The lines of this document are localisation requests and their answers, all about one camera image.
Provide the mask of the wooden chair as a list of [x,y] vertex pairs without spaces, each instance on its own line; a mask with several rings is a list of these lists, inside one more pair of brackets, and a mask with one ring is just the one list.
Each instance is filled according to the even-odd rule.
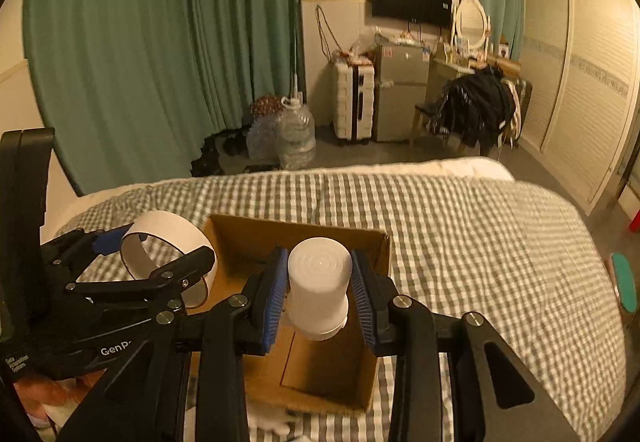
[[440,104],[437,102],[420,103],[414,106],[414,115],[409,136],[409,147],[413,148],[414,143],[422,134],[438,136],[439,125],[436,120],[439,115]]

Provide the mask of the white plastic jar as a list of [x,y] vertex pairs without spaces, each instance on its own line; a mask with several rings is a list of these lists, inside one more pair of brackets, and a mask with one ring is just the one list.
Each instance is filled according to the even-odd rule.
[[352,255],[329,237],[311,237],[288,255],[285,312],[288,321],[310,340],[335,336],[347,323],[347,288]]

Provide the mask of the white tape roll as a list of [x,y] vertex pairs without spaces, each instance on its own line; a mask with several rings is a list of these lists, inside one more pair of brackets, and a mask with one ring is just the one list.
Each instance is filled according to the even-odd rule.
[[180,259],[201,247],[213,246],[189,220],[164,210],[147,211],[137,217],[122,236],[120,258],[135,280],[148,278],[166,263]]

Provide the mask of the grey checkered bed blanket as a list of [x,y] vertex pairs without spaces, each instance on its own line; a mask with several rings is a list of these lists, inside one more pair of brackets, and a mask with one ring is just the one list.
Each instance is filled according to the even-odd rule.
[[75,211],[64,231],[108,230],[158,209],[362,228],[390,236],[397,288],[432,311],[477,311],[584,441],[622,409],[623,323],[578,210],[525,182],[418,174],[272,172],[145,184]]

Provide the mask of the silver mini fridge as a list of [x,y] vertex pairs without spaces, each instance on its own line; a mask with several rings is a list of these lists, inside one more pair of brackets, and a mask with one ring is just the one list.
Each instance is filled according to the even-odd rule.
[[426,95],[430,59],[430,51],[418,46],[386,44],[375,49],[376,142],[409,139],[414,106]]

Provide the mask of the white louvered wardrobe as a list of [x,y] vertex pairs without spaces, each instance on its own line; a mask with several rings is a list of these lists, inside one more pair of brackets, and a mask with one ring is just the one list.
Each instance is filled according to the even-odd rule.
[[636,0],[525,0],[523,145],[585,212],[623,155],[638,107]]

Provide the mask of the clear water jug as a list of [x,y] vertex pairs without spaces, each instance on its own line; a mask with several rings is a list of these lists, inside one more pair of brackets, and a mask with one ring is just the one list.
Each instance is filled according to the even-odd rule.
[[306,168],[316,154],[316,126],[308,106],[299,98],[281,98],[276,149],[283,170]]
[[246,135],[246,147],[251,160],[266,162],[278,158],[278,121],[277,114],[270,114],[258,117],[250,126]]

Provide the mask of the green curtain left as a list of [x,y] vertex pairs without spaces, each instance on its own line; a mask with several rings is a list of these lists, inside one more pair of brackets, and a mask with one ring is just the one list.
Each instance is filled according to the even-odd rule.
[[24,0],[23,43],[76,192],[185,178],[204,140],[305,82],[300,0]]

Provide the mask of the white suitcase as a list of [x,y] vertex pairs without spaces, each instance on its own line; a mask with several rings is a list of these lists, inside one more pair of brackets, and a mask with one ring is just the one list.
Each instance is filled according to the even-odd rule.
[[371,61],[340,61],[332,67],[333,130],[339,140],[367,141],[373,134],[375,71]]

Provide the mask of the brown cardboard box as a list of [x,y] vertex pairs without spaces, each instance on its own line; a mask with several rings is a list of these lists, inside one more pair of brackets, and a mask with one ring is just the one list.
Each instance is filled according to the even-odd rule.
[[284,312],[264,356],[243,358],[247,397],[305,413],[370,410],[378,362],[363,341],[349,277],[361,250],[375,273],[390,272],[390,236],[375,230],[213,214],[204,234],[218,257],[206,306],[239,292],[273,249],[288,253]]

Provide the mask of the vanity desk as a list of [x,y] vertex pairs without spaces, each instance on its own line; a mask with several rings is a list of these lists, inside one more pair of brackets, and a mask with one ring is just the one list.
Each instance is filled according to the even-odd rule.
[[469,65],[463,66],[457,63],[447,62],[446,58],[442,58],[441,56],[433,55],[430,61],[430,70],[428,71],[424,103],[435,103],[448,81],[457,79],[463,75],[475,74],[478,70],[487,66],[497,67],[506,76],[515,78],[521,76],[521,64],[507,60],[506,58],[497,58],[496,56],[489,55],[484,62],[469,60]]

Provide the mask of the white oval vanity mirror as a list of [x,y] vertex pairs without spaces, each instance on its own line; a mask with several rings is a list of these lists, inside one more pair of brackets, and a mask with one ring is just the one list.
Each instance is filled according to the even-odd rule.
[[465,40],[469,48],[479,51],[490,36],[490,18],[480,0],[460,0],[452,20],[454,40]]

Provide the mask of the black clothes pile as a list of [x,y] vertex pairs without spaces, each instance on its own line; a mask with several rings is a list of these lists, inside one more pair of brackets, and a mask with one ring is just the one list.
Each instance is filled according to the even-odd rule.
[[514,147],[522,131],[518,90],[501,68],[486,66],[445,84],[435,105],[430,131],[454,134],[469,148],[488,156],[504,144]]

